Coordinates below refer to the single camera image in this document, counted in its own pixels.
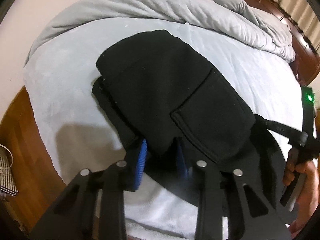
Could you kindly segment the right hand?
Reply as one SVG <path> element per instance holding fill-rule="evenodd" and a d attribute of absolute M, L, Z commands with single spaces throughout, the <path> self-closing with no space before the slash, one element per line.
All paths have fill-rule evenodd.
<path fill-rule="evenodd" d="M 298 235 L 307 224 L 319 204 L 319 175 L 317 167 L 313 161 L 295 164 L 293 155 L 296 153 L 298 153 L 298 150 L 294 147 L 289 150 L 283 175 L 283 183 L 285 186 L 289 186 L 293 182 L 295 171 L 306 175 L 304 186 L 296 200 L 298 204 L 297 218 L 289 226 L 292 238 Z"/>

